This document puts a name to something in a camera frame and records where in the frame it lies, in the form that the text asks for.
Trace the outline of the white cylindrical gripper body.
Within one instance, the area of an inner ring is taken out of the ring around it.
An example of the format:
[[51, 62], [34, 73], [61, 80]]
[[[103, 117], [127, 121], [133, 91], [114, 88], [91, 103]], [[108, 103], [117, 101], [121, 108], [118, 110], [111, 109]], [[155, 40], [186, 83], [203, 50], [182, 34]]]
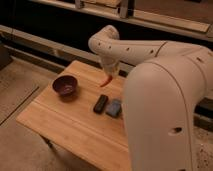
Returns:
[[101, 59], [101, 66], [103, 71], [112, 77], [116, 77], [119, 73], [119, 61], [112, 59], [112, 58], [105, 58]]

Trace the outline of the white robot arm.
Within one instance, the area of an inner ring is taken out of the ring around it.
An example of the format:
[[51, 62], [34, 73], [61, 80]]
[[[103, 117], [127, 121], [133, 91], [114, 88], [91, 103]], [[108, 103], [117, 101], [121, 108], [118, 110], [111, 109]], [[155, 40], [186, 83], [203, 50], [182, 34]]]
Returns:
[[213, 51], [176, 41], [121, 40], [108, 25], [88, 41], [109, 76], [133, 66], [122, 110], [133, 171], [197, 171], [195, 106], [213, 91]]

